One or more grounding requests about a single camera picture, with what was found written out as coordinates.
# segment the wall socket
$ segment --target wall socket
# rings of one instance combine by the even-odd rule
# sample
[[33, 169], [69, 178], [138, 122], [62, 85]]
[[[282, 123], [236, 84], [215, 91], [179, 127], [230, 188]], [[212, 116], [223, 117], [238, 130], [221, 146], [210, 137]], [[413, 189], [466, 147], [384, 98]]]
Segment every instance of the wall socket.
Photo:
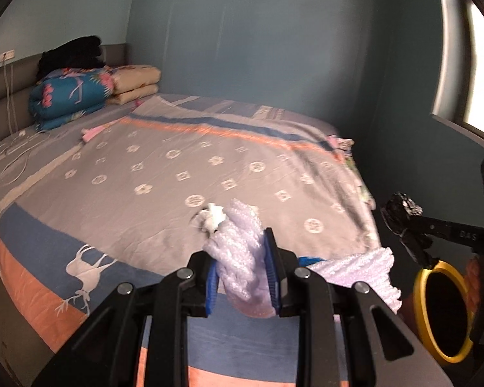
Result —
[[14, 58], [14, 49], [0, 54], [0, 64]]

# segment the screw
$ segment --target screw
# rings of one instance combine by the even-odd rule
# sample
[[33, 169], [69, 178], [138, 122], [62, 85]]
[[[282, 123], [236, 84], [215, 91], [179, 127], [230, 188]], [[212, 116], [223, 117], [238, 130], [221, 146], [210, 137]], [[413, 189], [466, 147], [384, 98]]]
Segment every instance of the screw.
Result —
[[307, 268], [294, 269], [294, 275], [301, 279], [307, 279], [310, 276], [310, 270]]
[[116, 287], [116, 291], [120, 295], [128, 295], [133, 292], [133, 284], [129, 284], [128, 282], [122, 282], [118, 287]]
[[177, 277], [180, 279], [190, 279], [194, 275], [194, 271], [188, 268], [181, 268], [177, 271]]
[[355, 291], [361, 294], [367, 294], [370, 290], [369, 285], [362, 281], [356, 282], [354, 287], [355, 287]]

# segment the window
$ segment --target window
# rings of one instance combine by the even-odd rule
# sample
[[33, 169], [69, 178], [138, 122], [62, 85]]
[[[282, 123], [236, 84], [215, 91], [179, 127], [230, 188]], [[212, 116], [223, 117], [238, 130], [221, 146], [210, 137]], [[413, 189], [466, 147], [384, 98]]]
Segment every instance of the window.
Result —
[[472, 0], [441, 0], [443, 60], [432, 114], [484, 146], [484, 16]]
[[472, 48], [472, 71], [465, 123], [484, 133], [484, 16], [471, 0], [467, 0]]

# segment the blue-green wall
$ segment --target blue-green wall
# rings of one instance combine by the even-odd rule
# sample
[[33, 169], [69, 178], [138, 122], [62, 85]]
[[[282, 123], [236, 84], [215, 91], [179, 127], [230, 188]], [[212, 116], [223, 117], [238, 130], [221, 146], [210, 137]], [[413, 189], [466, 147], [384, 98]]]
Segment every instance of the blue-green wall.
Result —
[[390, 0], [133, 0], [133, 61], [161, 91], [282, 107], [356, 137], [373, 113]]
[[17, 60], [84, 35], [124, 43], [130, 5], [131, 0], [13, 0], [0, 18], [0, 53], [14, 49]]
[[[393, 191], [409, 194], [424, 214], [484, 225], [480, 163], [484, 149], [430, 116], [442, 56], [440, 0], [395, 0], [394, 36], [377, 109], [368, 134], [355, 147], [371, 192], [382, 205]], [[392, 279], [409, 292], [417, 267], [382, 224], [391, 245]], [[436, 241], [434, 255], [464, 271], [468, 248]]]

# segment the gray upholstered headboard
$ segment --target gray upholstered headboard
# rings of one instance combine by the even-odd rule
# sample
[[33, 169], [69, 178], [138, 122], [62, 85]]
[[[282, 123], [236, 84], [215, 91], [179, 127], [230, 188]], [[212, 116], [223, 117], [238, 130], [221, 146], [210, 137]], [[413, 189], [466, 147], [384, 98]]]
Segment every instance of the gray upholstered headboard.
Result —
[[[127, 64], [127, 46], [126, 44], [104, 45], [102, 48], [102, 59], [109, 66], [119, 66]], [[16, 119], [18, 122], [18, 130], [32, 125], [32, 117], [27, 109], [27, 103], [31, 89], [35, 86], [37, 63], [41, 58], [41, 54], [29, 56], [21, 60], [15, 61], [6, 66], [6, 77], [9, 87], [11, 87], [11, 71], [13, 72], [13, 80], [11, 98], [10, 98], [10, 112], [14, 106], [16, 112]], [[7, 113], [7, 93], [5, 87], [4, 68], [0, 67], [0, 141], [10, 134], [9, 121]], [[16, 132], [14, 121], [11, 119], [13, 132]]]

